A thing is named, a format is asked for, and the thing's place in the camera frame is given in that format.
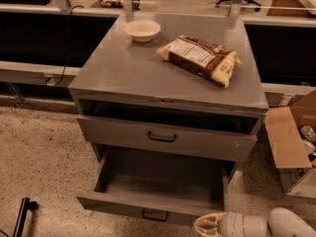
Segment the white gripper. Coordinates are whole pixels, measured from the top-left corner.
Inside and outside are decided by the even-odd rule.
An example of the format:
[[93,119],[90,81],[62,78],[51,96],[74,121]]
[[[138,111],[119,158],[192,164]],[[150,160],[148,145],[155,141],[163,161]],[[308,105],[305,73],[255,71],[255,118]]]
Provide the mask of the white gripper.
[[209,213],[197,221],[194,229],[202,237],[219,237],[218,229],[221,237],[266,237],[268,233],[267,220],[262,216],[227,212],[221,217],[220,213]]

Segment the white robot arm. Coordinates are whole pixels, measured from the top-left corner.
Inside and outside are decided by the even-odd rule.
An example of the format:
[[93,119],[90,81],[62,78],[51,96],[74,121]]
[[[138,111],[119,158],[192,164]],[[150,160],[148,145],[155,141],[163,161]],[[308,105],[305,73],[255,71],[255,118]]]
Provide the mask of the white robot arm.
[[237,212],[211,213],[194,222],[202,237],[316,237],[316,230],[297,214],[283,207],[268,217]]

